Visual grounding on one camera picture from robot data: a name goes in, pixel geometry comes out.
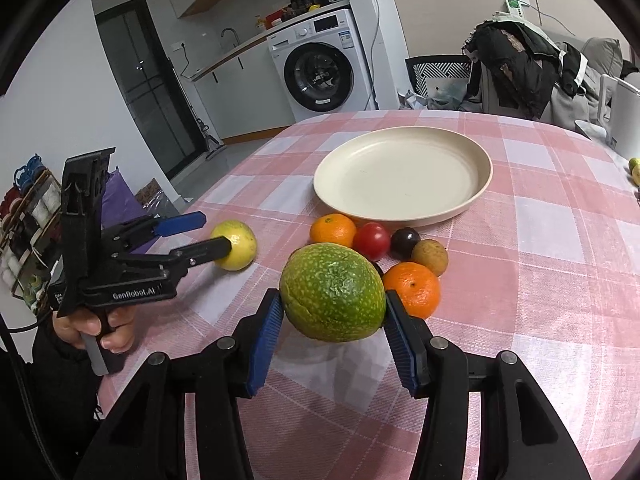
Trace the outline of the person's left hand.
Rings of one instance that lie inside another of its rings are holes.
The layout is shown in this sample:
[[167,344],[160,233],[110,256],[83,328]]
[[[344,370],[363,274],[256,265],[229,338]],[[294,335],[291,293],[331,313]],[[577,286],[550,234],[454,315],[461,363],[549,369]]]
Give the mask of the person's left hand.
[[87,309],[79,309],[69,316],[58,317],[53,313],[53,329],[58,338],[77,349],[85,348],[83,336],[101,337],[103,349],[112,353],[124,353],[134,345],[134,320],[136,306],[120,307],[107,315],[107,324],[111,330],[103,335],[100,319]]

